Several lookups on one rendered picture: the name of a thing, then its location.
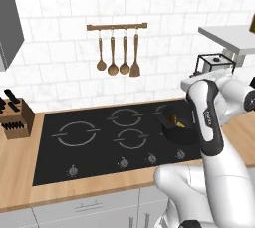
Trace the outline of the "wooden utensil rail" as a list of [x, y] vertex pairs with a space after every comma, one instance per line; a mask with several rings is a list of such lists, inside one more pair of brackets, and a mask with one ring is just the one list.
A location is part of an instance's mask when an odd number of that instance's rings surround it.
[[112, 25], [87, 25], [87, 31], [120, 30], [120, 29], [147, 29], [147, 23], [112, 24]]

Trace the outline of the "grey drawer front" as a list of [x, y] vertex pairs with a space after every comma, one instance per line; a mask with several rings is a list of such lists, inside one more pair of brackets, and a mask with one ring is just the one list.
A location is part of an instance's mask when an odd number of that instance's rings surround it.
[[40, 207], [33, 212], [40, 228], [135, 228], [138, 189]]

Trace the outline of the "black framed white box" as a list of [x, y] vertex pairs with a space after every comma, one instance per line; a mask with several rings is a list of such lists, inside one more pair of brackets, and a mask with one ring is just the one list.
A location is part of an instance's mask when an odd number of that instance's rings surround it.
[[[203, 62], [202, 70], [198, 70], [199, 62]], [[219, 69], [227, 69], [229, 67], [232, 68], [232, 72], [234, 72], [236, 63], [226, 57], [221, 53], [214, 53], [214, 54], [199, 54], [196, 60], [196, 67], [193, 73], [194, 76], [201, 75], [204, 73], [212, 72]]]

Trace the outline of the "white wall shelf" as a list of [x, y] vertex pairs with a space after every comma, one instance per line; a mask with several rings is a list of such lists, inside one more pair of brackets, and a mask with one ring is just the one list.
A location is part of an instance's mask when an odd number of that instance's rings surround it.
[[255, 54], [255, 34], [248, 25], [199, 27], [198, 32], [234, 54]]

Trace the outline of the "small wooden spoon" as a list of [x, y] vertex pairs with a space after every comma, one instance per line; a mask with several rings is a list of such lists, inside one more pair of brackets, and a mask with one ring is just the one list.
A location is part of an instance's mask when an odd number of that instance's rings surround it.
[[103, 41], [102, 41], [102, 37], [99, 37], [99, 50], [100, 50], [100, 60], [97, 63], [97, 69], [99, 71], [104, 71], [107, 67], [107, 64], [103, 61]]

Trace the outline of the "grey shelf bracket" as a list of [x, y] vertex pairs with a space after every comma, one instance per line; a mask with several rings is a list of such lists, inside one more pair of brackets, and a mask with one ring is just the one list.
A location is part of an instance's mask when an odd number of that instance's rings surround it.
[[235, 62], [235, 68], [239, 68], [243, 65], [245, 59], [244, 55], [237, 55], [226, 48], [223, 49], [222, 54]]

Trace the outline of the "black cooking pot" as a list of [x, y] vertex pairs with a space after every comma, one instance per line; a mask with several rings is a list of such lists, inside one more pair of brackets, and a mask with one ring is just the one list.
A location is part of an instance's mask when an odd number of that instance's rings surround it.
[[[185, 127], [179, 127], [169, 122], [169, 116], [175, 114], [177, 121]], [[192, 117], [192, 110], [186, 100], [170, 102], [158, 117], [164, 136], [179, 145], [193, 145], [198, 143], [198, 134]]]

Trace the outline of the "black glass hob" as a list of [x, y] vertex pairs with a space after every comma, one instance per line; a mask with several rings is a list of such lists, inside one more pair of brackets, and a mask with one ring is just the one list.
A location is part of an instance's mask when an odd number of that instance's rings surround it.
[[[158, 117], [172, 101], [46, 114], [33, 184], [136, 170], [197, 160], [199, 144], [179, 145], [162, 132]], [[156, 163], [148, 161], [148, 155]], [[122, 158], [127, 168], [120, 167]], [[71, 177], [75, 165], [78, 174]]]

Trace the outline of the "wooden knife block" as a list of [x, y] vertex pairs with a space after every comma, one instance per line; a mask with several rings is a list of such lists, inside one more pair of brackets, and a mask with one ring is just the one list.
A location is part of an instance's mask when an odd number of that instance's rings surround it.
[[20, 103], [14, 104], [19, 111], [14, 112], [9, 106], [9, 99], [6, 102], [5, 110], [0, 114], [0, 125], [8, 139], [29, 137], [32, 131], [35, 114], [27, 103], [19, 98]]

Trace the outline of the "large wooden spoon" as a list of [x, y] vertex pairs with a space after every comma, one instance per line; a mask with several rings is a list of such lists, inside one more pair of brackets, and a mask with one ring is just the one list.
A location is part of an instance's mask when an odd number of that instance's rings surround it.
[[124, 36], [123, 38], [123, 45], [124, 45], [124, 61], [120, 66], [120, 72], [122, 75], [126, 75], [129, 73], [129, 65], [127, 63], [127, 48], [128, 48], [128, 37]]
[[112, 62], [108, 67], [108, 74], [110, 76], [115, 76], [119, 72], [119, 68], [115, 63], [115, 37], [111, 36], [111, 54]]

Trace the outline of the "wooden spatula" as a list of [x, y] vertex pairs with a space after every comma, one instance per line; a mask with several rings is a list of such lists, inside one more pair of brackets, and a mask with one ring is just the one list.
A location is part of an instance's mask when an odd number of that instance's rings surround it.
[[138, 50], [138, 33], [134, 34], [134, 60], [130, 67], [129, 75], [131, 77], [139, 77], [140, 69], [137, 63], [137, 50]]

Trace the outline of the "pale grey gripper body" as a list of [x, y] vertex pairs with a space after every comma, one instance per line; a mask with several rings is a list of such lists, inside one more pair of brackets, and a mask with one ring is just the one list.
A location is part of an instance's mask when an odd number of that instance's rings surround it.
[[201, 80], [213, 81], [217, 86], [221, 86], [223, 83], [232, 80], [233, 78], [234, 76], [230, 69], [219, 69], [182, 80], [180, 86], [183, 89], [188, 89], [192, 84]]

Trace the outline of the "grey wall cupboard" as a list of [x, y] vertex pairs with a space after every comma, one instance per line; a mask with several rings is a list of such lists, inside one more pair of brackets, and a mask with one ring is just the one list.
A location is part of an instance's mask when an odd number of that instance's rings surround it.
[[10, 67], [23, 43], [15, 0], [0, 0], [0, 72]]

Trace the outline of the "dark yellow shelf item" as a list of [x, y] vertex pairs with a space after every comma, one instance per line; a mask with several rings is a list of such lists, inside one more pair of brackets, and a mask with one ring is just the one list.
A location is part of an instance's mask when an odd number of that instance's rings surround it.
[[255, 14], [253, 15], [253, 19], [252, 19], [252, 22], [251, 22], [251, 24], [250, 24], [249, 31], [250, 31], [251, 33], [254, 33], [254, 34], [255, 34]]

